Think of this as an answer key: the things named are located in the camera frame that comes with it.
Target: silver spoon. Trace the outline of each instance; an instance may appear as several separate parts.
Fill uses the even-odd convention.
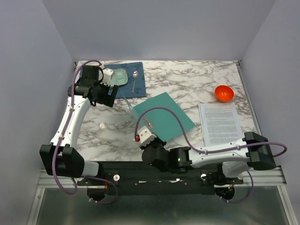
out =
[[[133,72],[133,78],[134,78],[134,80],[136,80],[138,77],[139,77],[139,72],[137,70],[135,70]],[[131,93],[134,93],[134,92],[135,92],[135,81],[133,82],[133,87],[132,87],[132,90],[131,90]]]

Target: teal cutting board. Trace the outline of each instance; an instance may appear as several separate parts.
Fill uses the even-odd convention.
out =
[[[163,106],[171,109],[174,113],[176,113],[176,115],[182,122],[186,132],[196,126],[166,92],[136,105],[135,107],[133,107],[131,112],[133,113],[134,117],[138,119],[138,117],[144,111],[155,106]],[[146,113],[142,119],[142,123],[139,127],[146,124],[148,128],[164,142],[168,142],[171,139],[182,134],[182,130],[176,118],[166,110],[152,110]]]

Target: white wall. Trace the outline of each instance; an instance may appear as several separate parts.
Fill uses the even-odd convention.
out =
[[[274,0],[43,0],[71,56],[239,60]]]
[[[40,0],[0,2],[0,224],[26,224],[74,64]]]
[[[300,1],[277,0],[242,60],[262,134],[286,143],[279,157],[300,222]]]

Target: green plate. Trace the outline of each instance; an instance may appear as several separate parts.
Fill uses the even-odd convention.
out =
[[[128,76],[125,69],[115,69],[114,70],[114,76],[111,80],[111,88],[114,85],[122,86],[124,84],[127,84],[128,82]]]

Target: white marble surface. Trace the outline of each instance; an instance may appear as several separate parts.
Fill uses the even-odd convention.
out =
[[[104,61],[104,64],[133,61]],[[233,88],[234,102],[242,131],[255,131],[254,121],[236,65],[232,61],[142,61],[147,97],[129,99],[132,106],[167,92],[196,124],[188,137],[194,146],[203,146],[198,103],[216,103],[214,89],[225,84]],[[124,99],[113,108],[103,105],[87,112],[78,138],[77,150],[86,160],[141,161],[142,151],[133,142],[135,119]],[[187,146],[181,135],[168,147]]]

